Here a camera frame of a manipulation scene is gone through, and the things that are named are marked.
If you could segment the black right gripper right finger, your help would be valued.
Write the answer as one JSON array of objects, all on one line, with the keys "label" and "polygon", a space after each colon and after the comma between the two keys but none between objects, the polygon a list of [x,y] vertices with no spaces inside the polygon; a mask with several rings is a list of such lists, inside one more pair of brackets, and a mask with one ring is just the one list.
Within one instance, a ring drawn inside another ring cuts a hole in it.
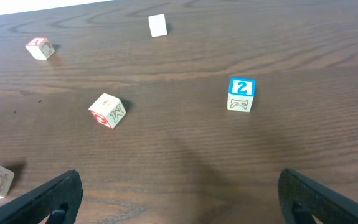
[{"label": "black right gripper right finger", "polygon": [[278,196],[286,223],[357,223],[358,203],[293,169],[283,169]]}]

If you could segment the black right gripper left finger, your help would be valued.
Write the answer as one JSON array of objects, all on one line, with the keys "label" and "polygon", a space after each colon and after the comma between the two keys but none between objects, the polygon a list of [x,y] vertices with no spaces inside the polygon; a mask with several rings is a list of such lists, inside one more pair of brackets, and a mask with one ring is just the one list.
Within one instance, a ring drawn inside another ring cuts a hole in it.
[{"label": "black right gripper left finger", "polygon": [[83,198],[82,181],[69,170],[0,207],[2,223],[75,223]]}]

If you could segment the blue number 2 block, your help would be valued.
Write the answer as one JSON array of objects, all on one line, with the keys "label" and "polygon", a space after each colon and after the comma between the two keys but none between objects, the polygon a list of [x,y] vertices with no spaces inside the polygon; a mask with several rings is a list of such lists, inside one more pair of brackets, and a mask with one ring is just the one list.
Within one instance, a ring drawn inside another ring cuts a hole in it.
[{"label": "blue number 2 block", "polygon": [[255,81],[231,78],[228,88],[227,109],[249,113],[255,96]]}]

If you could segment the red letter I block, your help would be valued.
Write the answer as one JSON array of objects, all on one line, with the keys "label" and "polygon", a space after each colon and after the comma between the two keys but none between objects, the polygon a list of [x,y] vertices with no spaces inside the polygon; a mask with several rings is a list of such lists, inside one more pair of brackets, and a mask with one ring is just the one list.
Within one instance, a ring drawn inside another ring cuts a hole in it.
[{"label": "red letter I block", "polygon": [[35,37],[25,47],[36,60],[47,60],[55,52],[46,37]]}]

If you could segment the red-edged picture block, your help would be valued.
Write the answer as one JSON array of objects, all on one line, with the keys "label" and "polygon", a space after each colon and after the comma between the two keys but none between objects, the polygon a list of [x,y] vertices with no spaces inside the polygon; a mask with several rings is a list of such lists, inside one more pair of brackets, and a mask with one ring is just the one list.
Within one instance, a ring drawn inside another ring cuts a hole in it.
[{"label": "red-edged picture block", "polygon": [[98,123],[111,129],[116,128],[126,115],[126,110],[121,100],[107,93],[103,93],[88,110]]}]

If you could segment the white picture block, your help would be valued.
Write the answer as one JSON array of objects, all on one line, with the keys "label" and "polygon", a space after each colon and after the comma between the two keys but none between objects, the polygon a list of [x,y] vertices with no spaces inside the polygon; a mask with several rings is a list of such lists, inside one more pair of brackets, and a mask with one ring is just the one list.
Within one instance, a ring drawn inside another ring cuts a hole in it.
[{"label": "white picture block", "polygon": [[164,14],[158,14],[148,17],[151,37],[160,37],[167,35],[166,18]]}]

